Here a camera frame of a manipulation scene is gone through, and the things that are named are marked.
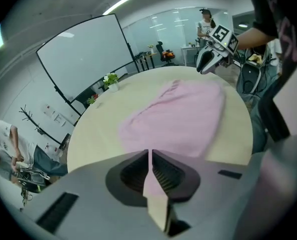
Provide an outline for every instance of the pink garment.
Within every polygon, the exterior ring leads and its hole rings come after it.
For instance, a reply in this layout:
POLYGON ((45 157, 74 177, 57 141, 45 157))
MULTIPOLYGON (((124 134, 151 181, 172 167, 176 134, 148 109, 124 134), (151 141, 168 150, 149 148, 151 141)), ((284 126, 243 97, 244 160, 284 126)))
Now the pink garment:
POLYGON ((216 82, 175 80, 120 125, 122 145, 126 152, 157 149, 202 156, 216 134, 224 102, 225 92, 216 82))

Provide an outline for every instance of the person wearing cap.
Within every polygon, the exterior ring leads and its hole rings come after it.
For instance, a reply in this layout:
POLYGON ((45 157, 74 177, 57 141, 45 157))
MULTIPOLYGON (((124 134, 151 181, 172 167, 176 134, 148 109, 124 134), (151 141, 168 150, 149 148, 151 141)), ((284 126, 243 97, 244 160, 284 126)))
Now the person wearing cap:
POLYGON ((212 30, 217 26, 212 19, 212 15, 210 10, 208 9, 201 9, 202 15, 203 15, 203 20, 202 22, 198 23, 198 28, 197 28, 197 36, 200 39, 207 40, 209 37, 209 34, 212 32, 212 30))

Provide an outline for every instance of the table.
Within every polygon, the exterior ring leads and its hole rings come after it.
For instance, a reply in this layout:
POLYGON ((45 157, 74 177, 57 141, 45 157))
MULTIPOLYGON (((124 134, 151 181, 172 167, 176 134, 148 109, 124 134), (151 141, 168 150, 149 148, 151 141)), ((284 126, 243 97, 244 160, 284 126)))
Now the table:
POLYGON ((187 53, 187 51, 189 51, 189 50, 197 50, 197 51, 199 51, 201 49, 201 47, 199 47, 199 46, 196 46, 196 47, 182 46, 180 49, 182 51, 182 55, 183 55, 183 58, 184 58, 184 66, 186 67, 187 66, 187 59, 188 59, 188 53, 187 53))
POLYGON ((145 61, 147 70, 150 69, 150 68, 149 68, 149 64, 148 64, 148 60, 146 59, 146 58, 148 58, 148 57, 150 57, 150 61, 151 61, 151 63, 152 63, 153 69, 155 69, 155 65, 154 65, 154 61, 153 61, 152 56, 154 56, 154 55, 156 55, 156 54, 157 54, 156 52, 155 52, 155 53, 151 53, 151 54, 146 55, 146 56, 144 56, 144 57, 141 57, 141 58, 139 59, 139 62, 140 62, 140 65, 142 66, 142 70, 143 70, 143 71, 145 71, 145 69, 144 69, 144 65, 143 65, 143 61, 142 61, 142 59, 144 59, 144 61, 145 61))
POLYGON ((118 136, 120 123, 131 113, 145 108, 163 85, 176 79, 223 83, 226 92, 223 117, 205 159, 247 165, 253 146, 252 125, 247 107, 236 90, 213 73, 202 75, 193 67, 169 66, 135 74, 119 83, 119 91, 106 91, 99 96, 96 101, 99 107, 90 106, 72 133, 67 152, 68 171, 125 154, 118 136))

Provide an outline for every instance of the white desk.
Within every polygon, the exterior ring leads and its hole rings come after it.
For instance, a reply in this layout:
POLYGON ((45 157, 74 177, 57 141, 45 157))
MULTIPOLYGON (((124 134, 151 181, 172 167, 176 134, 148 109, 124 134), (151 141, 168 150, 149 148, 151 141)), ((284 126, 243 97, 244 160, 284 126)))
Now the white desk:
POLYGON ((247 107, 236 90, 215 74, 202 75, 193 67, 169 66, 144 71, 121 81, 119 91, 106 91, 96 101, 100 103, 98 108, 90 106, 85 111, 70 139, 68 171, 125 154, 118 136, 120 123, 131 113, 145 108, 163 85, 176 79, 223 83, 225 108, 205 159, 247 165, 253 146, 252 125, 247 107))
POLYGON ((196 46, 196 47, 182 46, 180 49, 182 51, 182 55, 183 55, 183 58, 184 58, 184 66, 186 67, 187 66, 187 60, 188 60, 188 51, 189 50, 196 50, 196 52, 197 52, 197 51, 199 51, 201 49, 201 47, 199 47, 199 46, 196 46))

